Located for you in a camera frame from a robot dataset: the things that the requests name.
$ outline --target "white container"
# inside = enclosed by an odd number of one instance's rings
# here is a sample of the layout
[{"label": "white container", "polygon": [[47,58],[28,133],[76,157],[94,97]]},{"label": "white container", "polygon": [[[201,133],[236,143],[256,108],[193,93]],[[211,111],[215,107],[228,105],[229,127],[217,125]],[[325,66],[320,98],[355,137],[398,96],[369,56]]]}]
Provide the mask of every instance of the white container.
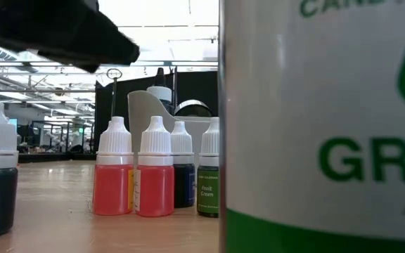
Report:
[{"label": "white container", "polygon": [[224,0],[221,45],[221,251],[405,252],[405,1]]}]

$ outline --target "wooden table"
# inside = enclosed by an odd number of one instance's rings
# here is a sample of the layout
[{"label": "wooden table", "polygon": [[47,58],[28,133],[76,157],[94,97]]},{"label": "wooden table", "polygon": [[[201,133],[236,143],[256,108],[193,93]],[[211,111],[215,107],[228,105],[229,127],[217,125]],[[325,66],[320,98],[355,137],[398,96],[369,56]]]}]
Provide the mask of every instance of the wooden table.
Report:
[{"label": "wooden table", "polygon": [[93,215],[93,164],[22,164],[15,223],[0,236],[0,252],[217,252],[218,219],[194,208],[161,218]]}]

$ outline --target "yellow label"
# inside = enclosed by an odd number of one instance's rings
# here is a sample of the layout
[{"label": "yellow label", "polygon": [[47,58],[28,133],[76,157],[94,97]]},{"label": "yellow label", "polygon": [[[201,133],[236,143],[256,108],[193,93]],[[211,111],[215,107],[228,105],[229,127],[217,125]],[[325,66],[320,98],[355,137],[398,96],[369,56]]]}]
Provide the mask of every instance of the yellow label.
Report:
[{"label": "yellow label", "polygon": [[129,171],[129,181],[127,184],[127,209],[130,210],[134,206],[134,170]]}]

